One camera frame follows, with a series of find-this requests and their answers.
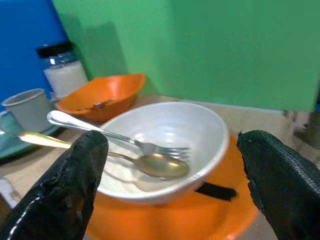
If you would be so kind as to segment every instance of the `gold spoon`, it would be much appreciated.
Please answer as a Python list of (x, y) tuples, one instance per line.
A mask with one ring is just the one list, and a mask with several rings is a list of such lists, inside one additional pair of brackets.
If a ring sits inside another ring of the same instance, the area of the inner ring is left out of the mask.
[[(22, 141), (48, 147), (68, 149), (70, 142), (62, 141), (38, 132), (23, 131), (17, 135)], [(162, 154), (143, 155), (139, 158), (131, 158), (115, 152), (108, 152), (109, 156), (122, 158), (132, 162), (141, 172), (151, 177), (176, 178), (188, 174), (189, 165), (185, 162)]]

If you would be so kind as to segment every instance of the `black lid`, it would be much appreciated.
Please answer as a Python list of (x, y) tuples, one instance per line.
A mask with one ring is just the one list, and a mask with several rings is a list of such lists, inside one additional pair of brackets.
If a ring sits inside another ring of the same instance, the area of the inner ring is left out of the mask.
[(54, 45), (44, 45), (38, 47), (36, 52), (40, 58), (48, 58), (50, 56), (56, 56), (58, 54), (63, 54), (72, 50), (72, 43), (70, 41), (64, 41)]

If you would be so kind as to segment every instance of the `fork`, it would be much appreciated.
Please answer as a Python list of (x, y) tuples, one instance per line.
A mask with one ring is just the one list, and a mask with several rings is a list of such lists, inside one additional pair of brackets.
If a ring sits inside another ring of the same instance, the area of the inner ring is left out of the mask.
[(65, 128), (81, 129), (86, 131), (96, 130), (105, 136), (137, 146), (143, 152), (144, 155), (163, 154), (176, 159), (184, 159), (188, 157), (190, 151), (188, 147), (164, 147), (150, 142), (140, 142), (132, 137), (123, 136), (111, 131), (103, 130), (102, 128), (81, 121), (73, 116), (70, 116), (67, 113), (58, 110), (53, 110), (49, 112), (46, 118), (51, 124), (62, 126)]

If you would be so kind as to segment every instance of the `teal plate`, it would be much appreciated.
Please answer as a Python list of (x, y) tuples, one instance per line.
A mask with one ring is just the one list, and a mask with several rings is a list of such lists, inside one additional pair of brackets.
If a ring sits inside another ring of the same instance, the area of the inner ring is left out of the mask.
[[(16, 132), (20, 129), (19, 125), (10, 113), (1, 117), (1, 126), (9, 133)], [(62, 128), (59, 126), (52, 125), (52, 127), (41, 133), (47, 136), (52, 136), (61, 129)], [(35, 150), (37, 147), (37, 145), (21, 141), (18, 137), (0, 131), (0, 165), (11, 162), (15, 160), (16, 157)]]

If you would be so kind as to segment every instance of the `gray cup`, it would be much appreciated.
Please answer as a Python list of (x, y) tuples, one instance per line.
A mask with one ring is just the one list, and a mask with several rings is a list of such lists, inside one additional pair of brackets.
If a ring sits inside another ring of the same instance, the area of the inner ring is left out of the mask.
[(20, 127), (25, 131), (43, 132), (52, 125), (47, 120), (47, 114), (52, 106), (41, 88), (32, 89), (11, 96), (2, 102), (6, 108), (0, 116), (11, 113)]

